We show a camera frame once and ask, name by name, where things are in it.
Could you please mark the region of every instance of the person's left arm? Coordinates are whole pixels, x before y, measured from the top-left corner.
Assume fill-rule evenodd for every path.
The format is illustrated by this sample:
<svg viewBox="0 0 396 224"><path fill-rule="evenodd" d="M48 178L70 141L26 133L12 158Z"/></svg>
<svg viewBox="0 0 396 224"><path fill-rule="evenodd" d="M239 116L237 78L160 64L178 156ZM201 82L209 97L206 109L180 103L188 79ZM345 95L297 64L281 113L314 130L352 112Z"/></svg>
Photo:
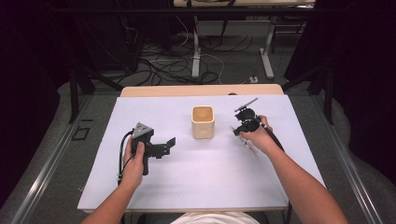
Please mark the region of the person's left arm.
<svg viewBox="0 0 396 224"><path fill-rule="evenodd" d="M139 142L134 158L131 152L132 137L128 139L123 156L123 177L120 185L81 223L120 223L134 191L142 182L145 146Z"/></svg>

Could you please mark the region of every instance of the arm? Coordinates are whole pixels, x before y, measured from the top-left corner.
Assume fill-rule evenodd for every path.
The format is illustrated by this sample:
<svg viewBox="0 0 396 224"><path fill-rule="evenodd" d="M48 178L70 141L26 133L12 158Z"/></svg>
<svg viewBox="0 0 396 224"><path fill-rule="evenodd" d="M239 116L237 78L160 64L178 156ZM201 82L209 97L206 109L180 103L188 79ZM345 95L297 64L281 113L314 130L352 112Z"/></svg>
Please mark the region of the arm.
<svg viewBox="0 0 396 224"><path fill-rule="evenodd" d="M136 155L132 158L131 145L132 138L129 138L123 156L126 165L120 185L82 223L120 223L134 191L142 182L145 147L139 142Z"/></svg>
<svg viewBox="0 0 396 224"><path fill-rule="evenodd" d="M260 118L269 127L266 117ZM254 133L241 133L241 136L268 156L290 203L303 223L347 223L343 211L330 192L284 153L263 127Z"/></svg>

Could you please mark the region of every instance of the forearm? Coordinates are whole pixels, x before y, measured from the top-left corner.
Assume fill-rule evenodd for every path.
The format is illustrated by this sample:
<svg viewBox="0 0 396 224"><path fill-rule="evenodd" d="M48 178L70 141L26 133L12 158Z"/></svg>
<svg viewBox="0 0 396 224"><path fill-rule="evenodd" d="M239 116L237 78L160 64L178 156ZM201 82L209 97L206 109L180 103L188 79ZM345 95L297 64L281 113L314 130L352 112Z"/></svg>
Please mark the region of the forearm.
<svg viewBox="0 0 396 224"><path fill-rule="evenodd" d="M347 223L333 196L275 143L268 146L279 180L303 223Z"/></svg>
<svg viewBox="0 0 396 224"><path fill-rule="evenodd" d="M120 223L134 189L119 185L82 223Z"/></svg>

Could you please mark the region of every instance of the desk leg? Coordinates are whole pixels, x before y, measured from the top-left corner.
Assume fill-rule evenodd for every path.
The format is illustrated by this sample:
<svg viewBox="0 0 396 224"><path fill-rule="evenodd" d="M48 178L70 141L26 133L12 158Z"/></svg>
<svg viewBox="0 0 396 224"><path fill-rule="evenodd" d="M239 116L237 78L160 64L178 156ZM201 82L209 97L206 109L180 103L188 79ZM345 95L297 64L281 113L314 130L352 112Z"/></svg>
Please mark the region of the desk leg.
<svg viewBox="0 0 396 224"><path fill-rule="evenodd" d="M265 75L267 76L268 79L275 78L270 60L268 58L268 52L270 51L271 48L271 41L274 35L275 25L276 25L276 17L272 17L270 25L268 26L264 49L260 49L260 54L262 56L262 64L264 65Z"/></svg>
<svg viewBox="0 0 396 224"><path fill-rule="evenodd" d="M194 30L194 57L192 58L192 77L199 76L199 62L201 60L201 49L199 48L198 34Z"/></svg>

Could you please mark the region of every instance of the white desk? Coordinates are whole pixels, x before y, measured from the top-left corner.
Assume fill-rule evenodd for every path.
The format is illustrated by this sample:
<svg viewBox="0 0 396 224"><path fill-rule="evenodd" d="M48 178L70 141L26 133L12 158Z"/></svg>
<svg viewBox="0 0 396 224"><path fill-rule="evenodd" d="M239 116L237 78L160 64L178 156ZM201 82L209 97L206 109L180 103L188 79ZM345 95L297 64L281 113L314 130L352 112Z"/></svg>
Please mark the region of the white desk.
<svg viewBox="0 0 396 224"><path fill-rule="evenodd" d="M192 7L226 7L229 2L212 2L191 1ZM314 5L315 0L235 0L234 7L284 7L284 6L307 6ZM175 7L186 7L187 0L174 0ZM192 76L199 76L199 64L201 49L199 48L198 36L203 35L221 35L222 21L198 21L195 17L196 32L194 33L194 57L192 63ZM270 21L228 21L224 35L252 35L264 37L264 47L260 49L262 64L265 75L273 79L274 73L268 52L271 46L274 30L276 26L276 17Z"/></svg>
<svg viewBox="0 0 396 224"><path fill-rule="evenodd" d="M262 86L265 85L240 87L257 90ZM225 90L239 92L238 87L229 85ZM200 90L213 88L221 87L192 87ZM207 94L209 92L198 96L118 98L78 209L91 212L117 187L120 141L139 121L154 129L151 143L165 143L175 137L176 145L171 148L170 155L160 160L148 160L149 173L143 177L126 212L286 209L288 198L272 164L257 148L255 150L258 156L255 156L243 147L230 128L231 125L240 125L233 111L255 97L259 100L249 108L269 118L286 153L323 184L287 95L250 93L206 96ZM194 105L214 107L214 138L192 138L191 109Z"/></svg>

